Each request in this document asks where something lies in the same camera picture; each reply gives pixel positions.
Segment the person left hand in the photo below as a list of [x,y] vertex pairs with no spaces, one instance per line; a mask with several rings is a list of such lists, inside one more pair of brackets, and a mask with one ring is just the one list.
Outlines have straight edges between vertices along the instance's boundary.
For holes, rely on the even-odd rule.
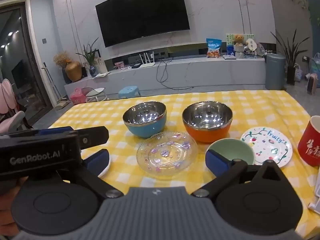
[[19,233],[19,229],[16,223],[13,220],[11,215],[11,205],[14,201],[16,195],[21,189],[24,182],[27,180],[27,177],[21,178],[19,182],[16,183],[15,187],[7,191],[5,194],[1,195],[1,217],[0,217],[0,226],[1,226],[1,235],[4,237],[14,237]]

